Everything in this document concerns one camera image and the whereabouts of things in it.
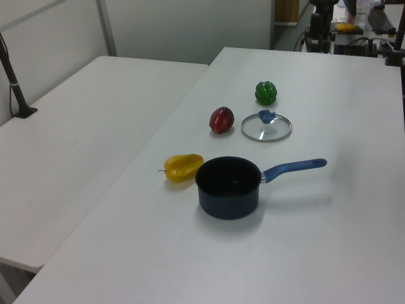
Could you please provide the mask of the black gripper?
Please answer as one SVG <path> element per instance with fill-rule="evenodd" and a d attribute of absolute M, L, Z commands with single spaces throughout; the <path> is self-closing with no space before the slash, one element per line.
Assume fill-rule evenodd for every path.
<path fill-rule="evenodd" d="M 310 52 L 326 52 L 326 41 L 320 39 L 323 26 L 323 15 L 319 13 L 313 13 L 311 15 L 311 21 L 309 25 L 309 37 L 311 38 Z"/>

